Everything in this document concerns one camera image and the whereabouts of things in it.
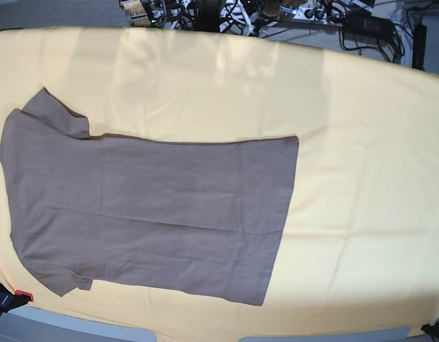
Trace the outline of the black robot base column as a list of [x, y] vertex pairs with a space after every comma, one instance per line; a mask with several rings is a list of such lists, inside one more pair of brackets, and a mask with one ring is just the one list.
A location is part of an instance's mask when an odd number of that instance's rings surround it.
[[220, 14], [224, 7], [223, 0], [196, 0], [197, 14], [195, 15], [194, 30], [205, 32], [220, 32]]

